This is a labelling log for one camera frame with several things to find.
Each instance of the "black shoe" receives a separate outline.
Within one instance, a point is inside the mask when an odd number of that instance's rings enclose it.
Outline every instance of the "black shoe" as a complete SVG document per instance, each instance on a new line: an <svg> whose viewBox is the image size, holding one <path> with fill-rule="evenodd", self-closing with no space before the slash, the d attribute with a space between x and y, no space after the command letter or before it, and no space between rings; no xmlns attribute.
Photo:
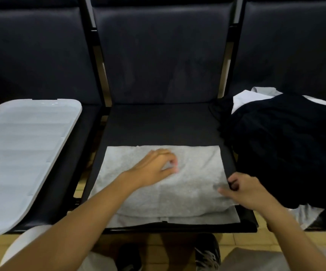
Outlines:
<svg viewBox="0 0 326 271"><path fill-rule="evenodd" d="M213 234L199 234L194 249L196 250L196 271L218 270L221 255Z"/></svg>
<svg viewBox="0 0 326 271"><path fill-rule="evenodd" d="M142 261L138 246L135 244L125 244L120 247L115 264L118 271L141 271Z"/></svg>

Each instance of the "person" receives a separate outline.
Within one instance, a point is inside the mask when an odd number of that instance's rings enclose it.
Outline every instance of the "person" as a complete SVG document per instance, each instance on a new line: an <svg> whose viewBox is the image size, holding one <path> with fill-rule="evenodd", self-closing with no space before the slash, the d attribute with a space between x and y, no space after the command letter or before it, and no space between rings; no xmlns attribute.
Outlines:
<svg viewBox="0 0 326 271"><path fill-rule="evenodd" d="M162 170L167 162L173 164L173 167ZM35 236L27 237L29 241L21 241L22 245L14 247L19 252L9 252L10 247L0 271L75 271L79 268L117 270L113 260L91 254L90 250L124 200L138 188L153 185L177 173L177 162L176 156L169 150L150 151L133 168L121 173L110 185L58 223L48 229L39 229ZM280 257L276 256L282 255L280 253L247 252L242 249L235 252L235 249L221 264L219 247L214 236L202 234L199 235L199 245L196 246L197 270L282 270L280 266L283 266L284 270L291 271L326 271L326 256L257 178L236 172L228 178L228 182L233 190L219 188L218 192L260 213L274 232L284 258L281 256L280 260ZM274 253L274 256L257 254L265 252ZM124 271L138 271L141 269L138 257L138 253L126 253L123 256L125 262L119 264L118 268Z"/></svg>

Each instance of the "black chair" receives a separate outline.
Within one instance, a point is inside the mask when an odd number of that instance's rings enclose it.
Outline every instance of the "black chair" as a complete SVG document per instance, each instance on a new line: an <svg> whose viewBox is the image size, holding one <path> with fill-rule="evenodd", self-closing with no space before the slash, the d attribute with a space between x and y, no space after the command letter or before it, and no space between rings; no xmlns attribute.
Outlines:
<svg viewBox="0 0 326 271"><path fill-rule="evenodd" d="M219 145L227 176L232 152L219 136L217 98L232 0L91 0L113 106L87 181L86 201L107 146ZM111 232L256 232L252 211L241 223L154 223Z"/></svg>
<svg viewBox="0 0 326 271"><path fill-rule="evenodd" d="M11 230L66 215L104 111L78 0L0 0L0 99L76 99L81 115L25 218Z"/></svg>
<svg viewBox="0 0 326 271"><path fill-rule="evenodd" d="M326 0L247 0L226 95L275 87L326 100Z"/></svg>

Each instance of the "shoe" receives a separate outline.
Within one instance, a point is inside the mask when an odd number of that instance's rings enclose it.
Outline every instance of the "shoe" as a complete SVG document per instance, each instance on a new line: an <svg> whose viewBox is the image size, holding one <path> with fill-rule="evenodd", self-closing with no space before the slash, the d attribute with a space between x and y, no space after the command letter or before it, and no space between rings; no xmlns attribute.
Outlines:
<svg viewBox="0 0 326 271"><path fill-rule="evenodd" d="M218 270L221 255L218 242L213 234L199 234L196 245L196 271Z"/></svg>
<svg viewBox="0 0 326 271"><path fill-rule="evenodd" d="M142 261L138 246L135 244L125 244L120 247L115 264L118 271L141 271Z"/></svg>

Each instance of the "person's left hand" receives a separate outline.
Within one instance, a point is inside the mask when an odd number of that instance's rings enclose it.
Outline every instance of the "person's left hand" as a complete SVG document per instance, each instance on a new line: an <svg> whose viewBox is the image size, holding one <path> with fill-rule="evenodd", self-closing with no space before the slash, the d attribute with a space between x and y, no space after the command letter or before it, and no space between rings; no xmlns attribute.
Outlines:
<svg viewBox="0 0 326 271"><path fill-rule="evenodd" d="M162 170L163 166L170 162L174 167ZM155 184L171 174L177 173L177 157L168 149L150 151L139 163L122 175L135 181L138 187L147 187Z"/></svg>

